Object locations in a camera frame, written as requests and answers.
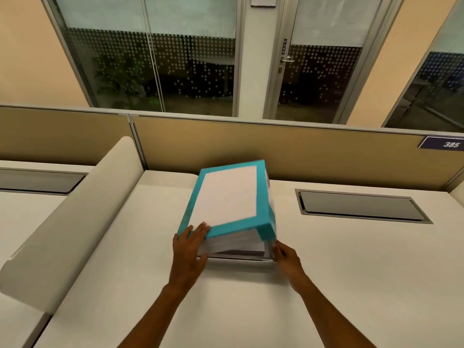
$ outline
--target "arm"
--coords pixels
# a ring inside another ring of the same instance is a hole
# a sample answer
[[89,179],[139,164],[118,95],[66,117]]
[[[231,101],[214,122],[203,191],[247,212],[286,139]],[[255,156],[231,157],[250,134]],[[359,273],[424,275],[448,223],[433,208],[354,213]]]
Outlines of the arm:
[[208,256],[202,255],[197,260],[197,253],[201,241],[210,228],[203,222],[190,236],[192,226],[187,227],[180,236],[174,234],[174,258],[169,282],[118,348],[157,348],[160,346],[177,307],[205,269]]
[[301,296],[326,348],[375,346],[349,322],[317,289],[301,266],[297,252],[275,241],[274,254],[279,268]]

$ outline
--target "peach wall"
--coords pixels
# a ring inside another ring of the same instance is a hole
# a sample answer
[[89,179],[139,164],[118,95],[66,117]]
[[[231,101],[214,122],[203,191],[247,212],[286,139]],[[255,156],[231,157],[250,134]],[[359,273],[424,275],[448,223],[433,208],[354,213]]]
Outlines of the peach wall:
[[0,102],[89,106],[40,0],[0,0]]
[[348,125],[382,126],[455,2],[404,0]]

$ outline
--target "forearm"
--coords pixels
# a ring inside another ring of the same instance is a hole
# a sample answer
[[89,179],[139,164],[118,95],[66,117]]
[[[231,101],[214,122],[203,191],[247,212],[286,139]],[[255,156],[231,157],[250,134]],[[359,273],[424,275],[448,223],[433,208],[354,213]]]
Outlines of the forearm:
[[308,278],[298,291],[326,348],[375,346],[352,325]]
[[182,291],[166,285],[142,319],[118,348],[157,348],[171,320],[184,299]]

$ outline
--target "white desk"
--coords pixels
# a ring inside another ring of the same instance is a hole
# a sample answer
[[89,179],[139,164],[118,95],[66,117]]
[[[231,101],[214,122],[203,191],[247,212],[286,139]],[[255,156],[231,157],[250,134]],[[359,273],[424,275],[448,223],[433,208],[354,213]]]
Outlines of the white desk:
[[[37,348],[116,347],[166,283],[196,176],[146,171]],[[303,216],[294,189],[412,196],[434,225]],[[378,348],[464,343],[464,209],[447,193],[271,181],[279,238]],[[163,347],[322,347],[272,273],[207,268]]]
[[[90,172],[91,166],[0,161],[1,168]],[[61,195],[0,192],[0,267],[66,198]],[[33,343],[47,316],[0,293],[0,347]]]

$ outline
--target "glass panel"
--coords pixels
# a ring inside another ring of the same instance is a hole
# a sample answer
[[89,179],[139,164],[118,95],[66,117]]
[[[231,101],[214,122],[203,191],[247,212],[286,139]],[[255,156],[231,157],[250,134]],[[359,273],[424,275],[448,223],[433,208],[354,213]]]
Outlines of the glass panel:
[[145,0],[166,111],[232,116],[237,0]]
[[464,0],[459,0],[386,127],[464,132]]
[[278,120],[331,123],[381,0],[299,0]]
[[96,107],[161,111],[140,0],[48,0]]

